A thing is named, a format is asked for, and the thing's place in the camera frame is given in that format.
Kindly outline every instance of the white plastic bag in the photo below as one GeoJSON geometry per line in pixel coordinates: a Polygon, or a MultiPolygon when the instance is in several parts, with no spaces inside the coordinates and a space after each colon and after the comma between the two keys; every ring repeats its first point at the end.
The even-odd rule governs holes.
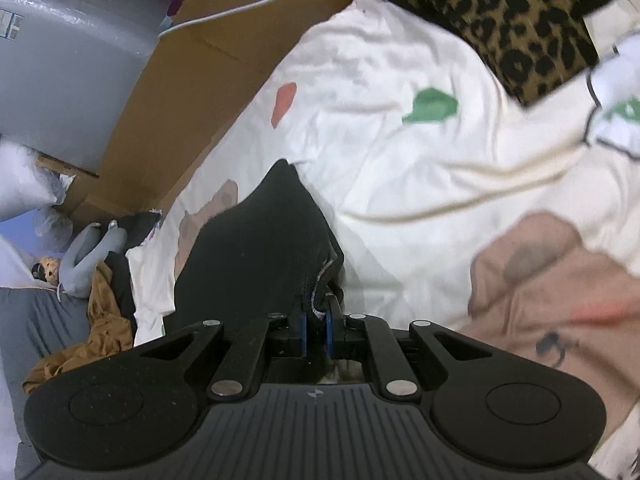
{"type": "Polygon", "coordinates": [[[33,217],[33,229],[39,248],[48,253],[66,250],[74,232],[73,222],[50,207],[38,209],[33,217]]]}
{"type": "Polygon", "coordinates": [[[59,176],[37,167],[37,156],[31,148],[0,137],[0,222],[65,199],[59,176]]]}

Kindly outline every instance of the gray fabric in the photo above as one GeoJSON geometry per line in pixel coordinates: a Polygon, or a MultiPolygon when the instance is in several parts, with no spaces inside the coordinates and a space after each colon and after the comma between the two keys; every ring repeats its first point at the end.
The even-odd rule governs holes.
{"type": "Polygon", "coordinates": [[[88,302],[43,288],[0,288],[0,354],[14,408],[15,425],[24,443],[18,446],[16,478],[35,466],[37,457],[24,429],[27,395],[22,382],[44,356],[86,341],[89,337],[88,302]]]}
{"type": "Polygon", "coordinates": [[[127,232],[119,227],[109,229],[100,240],[100,225],[91,224],[76,237],[60,262],[60,283],[64,291],[76,298],[88,298],[95,266],[109,252],[122,254],[127,232]]]}

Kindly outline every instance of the white label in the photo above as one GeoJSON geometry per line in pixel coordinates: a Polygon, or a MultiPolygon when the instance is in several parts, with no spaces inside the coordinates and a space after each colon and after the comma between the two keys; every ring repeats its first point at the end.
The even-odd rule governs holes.
{"type": "Polygon", "coordinates": [[[18,38],[23,16],[14,14],[8,10],[0,9],[0,38],[15,41],[18,38]]]}

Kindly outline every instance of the white blanket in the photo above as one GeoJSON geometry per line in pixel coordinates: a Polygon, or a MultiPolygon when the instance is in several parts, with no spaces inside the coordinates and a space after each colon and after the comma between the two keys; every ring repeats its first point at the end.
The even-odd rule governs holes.
{"type": "MultiPolygon", "coordinates": [[[[630,0],[591,16],[597,49],[610,50],[639,16],[630,0]]],[[[161,336],[162,316],[174,310],[185,214],[227,180],[243,200],[279,158],[296,165],[344,250],[348,312],[396,328],[419,318],[459,326],[472,257],[580,158],[592,108],[583,74],[523,110],[459,38],[386,0],[354,0],[301,38],[162,228],[127,253],[136,344],[161,336]],[[288,104],[292,83],[290,109],[274,114],[278,89],[288,104]],[[408,121],[429,88],[452,96],[457,112],[408,121]]]]}

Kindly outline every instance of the silver screw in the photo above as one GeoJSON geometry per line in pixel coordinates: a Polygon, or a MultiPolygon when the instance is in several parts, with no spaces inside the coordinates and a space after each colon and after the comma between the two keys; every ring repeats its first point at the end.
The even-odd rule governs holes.
{"type": "Polygon", "coordinates": [[[220,397],[229,397],[242,393],[242,384],[238,381],[223,380],[211,385],[211,391],[220,397]]]}
{"type": "Polygon", "coordinates": [[[396,379],[386,384],[386,390],[391,394],[398,397],[406,397],[413,395],[418,391],[418,386],[412,381],[405,381],[404,379],[396,379]]]}

